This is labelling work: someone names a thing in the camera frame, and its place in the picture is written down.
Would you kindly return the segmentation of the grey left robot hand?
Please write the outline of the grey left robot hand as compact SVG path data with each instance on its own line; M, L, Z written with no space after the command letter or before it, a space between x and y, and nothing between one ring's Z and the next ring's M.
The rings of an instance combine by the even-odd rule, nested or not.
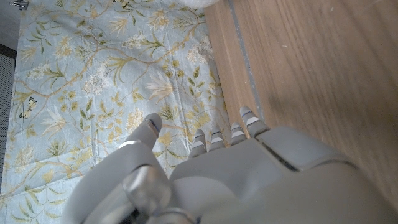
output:
M62 223L396 223L397 212L346 156L248 107L211 143L198 130L166 175L152 153L162 120L142 123L73 189Z

